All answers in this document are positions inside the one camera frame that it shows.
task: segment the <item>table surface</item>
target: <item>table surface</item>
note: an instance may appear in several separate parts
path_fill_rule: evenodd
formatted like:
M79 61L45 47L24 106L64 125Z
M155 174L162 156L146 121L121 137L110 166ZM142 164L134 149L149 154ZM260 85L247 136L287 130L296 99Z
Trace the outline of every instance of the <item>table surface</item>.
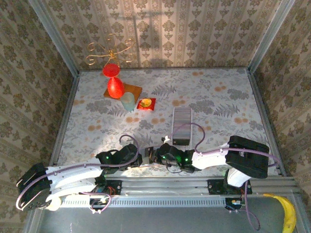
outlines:
M268 145L245 68L121 70L119 77L124 83L142 87L139 99L156 98L155 110L126 111L120 101L103 96L108 78L99 71L82 72L59 166L85 161L102 151L119 150L130 143L126 138L122 145L119 143L123 134L132 135L141 148L161 145L161 137L172 130L175 106L191 107L193 122L204 127L206 139L198 147L200 151L222 145L232 135ZM194 126L192 147L202 135ZM164 166L151 166L115 176L223 176L228 167L172 174ZM269 168L268 174L277 175L276 168Z

